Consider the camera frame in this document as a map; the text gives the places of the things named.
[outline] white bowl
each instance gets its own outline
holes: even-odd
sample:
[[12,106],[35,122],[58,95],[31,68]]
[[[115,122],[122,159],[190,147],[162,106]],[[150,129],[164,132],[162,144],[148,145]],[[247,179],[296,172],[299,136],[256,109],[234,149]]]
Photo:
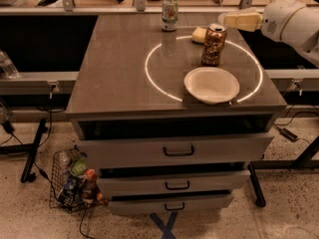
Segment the white bowl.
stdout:
[[237,78],[221,68],[196,68],[186,75],[184,84],[194,97],[209,105],[229,102],[239,93]]

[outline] cabinet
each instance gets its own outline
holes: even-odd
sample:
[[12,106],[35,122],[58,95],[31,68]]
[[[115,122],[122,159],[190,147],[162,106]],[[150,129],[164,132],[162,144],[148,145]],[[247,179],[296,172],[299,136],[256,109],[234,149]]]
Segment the cabinet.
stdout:
[[172,33],[159,16],[99,17],[66,112],[114,214],[227,207],[286,106],[231,30],[220,66],[240,93],[214,106],[196,100],[182,82],[201,66],[191,22],[209,24],[211,14],[180,14],[185,25]]

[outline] drawer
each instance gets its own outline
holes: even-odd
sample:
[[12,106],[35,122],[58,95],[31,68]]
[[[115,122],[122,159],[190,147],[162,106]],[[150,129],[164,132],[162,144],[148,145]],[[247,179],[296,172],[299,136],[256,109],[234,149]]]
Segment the drawer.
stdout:
[[206,172],[162,176],[99,178],[98,186],[105,197],[154,195],[210,190],[232,190],[243,186],[248,170]]
[[272,136],[269,133],[197,137],[82,140],[87,165],[99,168],[141,167],[258,160]]
[[226,208],[231,200],[231,194],[199,195],[164,199],[111,201],[109,208],[115,215],[162,213]]

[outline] silver can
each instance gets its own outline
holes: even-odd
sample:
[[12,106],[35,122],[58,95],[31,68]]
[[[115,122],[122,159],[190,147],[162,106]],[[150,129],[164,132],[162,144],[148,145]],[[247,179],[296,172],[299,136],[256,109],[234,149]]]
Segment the silver can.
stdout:
[[178,21],[178,0],[162,0],[161,27],[166,31],[174,31]]
[[211,24],[206,30],[203,42],[201,61],[204,64],[217,66],[227,37],[226,28],[219,24]]

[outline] drawer handle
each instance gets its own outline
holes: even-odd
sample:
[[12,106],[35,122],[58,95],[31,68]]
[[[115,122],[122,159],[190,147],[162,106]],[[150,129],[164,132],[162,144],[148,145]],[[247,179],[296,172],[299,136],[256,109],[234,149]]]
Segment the drawer handle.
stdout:
[[165,205],[165,210],[166,211],[181,211],[185,208],[185,204],[182,203],[180,208],[168,208],[167,204]]
[[189,180],[187,181],[187,185],[185,187],[169,187],[168,183],[165,183],[165,187],[168,190],[183,190],[183,189],[189,189]]
[[195,153],[195,150],[193,148],[193,145],[190,147],[190,152],[171,152],[169,153],[166,149],[166,147],[164,146],[162,148],[162,152],[166,155],[166,156],[186,156],[186,155],[193,155]]

